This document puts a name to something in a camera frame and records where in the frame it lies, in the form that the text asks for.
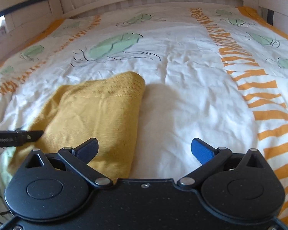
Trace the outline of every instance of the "screw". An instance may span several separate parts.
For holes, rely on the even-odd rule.
[[[13,230],[23,230],[22,226],[14,226]]]
[[[179,180],[180,184],[183,186],[192,185],[195,183],[195,180],[191,177],[184,177]]]
[[[144,183],[144,184],[141,185],[141,188],[146,189],[146,188],[148,188],[149,186],[150,186],[149,183]]]
[[[111,180],[107,177],[101,177],[101,178],[97,178],[95,180],[95,183],[99,186],[105,186],[105,185],[109,185],[111,183]]]

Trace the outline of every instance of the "blue gripper pad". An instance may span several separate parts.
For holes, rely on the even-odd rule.
[[[214,158],[216,149],[199,138],[195,138],[191,143],[191,152],[201,164],[205,164]]]

